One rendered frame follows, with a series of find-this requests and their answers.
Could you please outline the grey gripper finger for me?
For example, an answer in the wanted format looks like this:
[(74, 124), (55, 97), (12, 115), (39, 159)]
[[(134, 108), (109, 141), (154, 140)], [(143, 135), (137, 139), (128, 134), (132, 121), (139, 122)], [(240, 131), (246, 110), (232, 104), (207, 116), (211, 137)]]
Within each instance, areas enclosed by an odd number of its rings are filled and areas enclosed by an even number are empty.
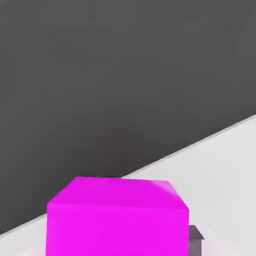
[(196, 225), (189, 225), (188, 256), (215, 256), (215, 245), (208, 235), (203, 235)]

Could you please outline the small magenta cube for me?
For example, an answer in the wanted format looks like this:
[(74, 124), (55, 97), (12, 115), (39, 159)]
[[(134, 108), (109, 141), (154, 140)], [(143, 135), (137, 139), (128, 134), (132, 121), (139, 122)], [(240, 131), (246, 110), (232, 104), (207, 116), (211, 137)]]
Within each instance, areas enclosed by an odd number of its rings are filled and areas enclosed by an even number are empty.
[(47, 204), (45, 256), (188, 256), (189, 213), (165, 180), (76, 177)]

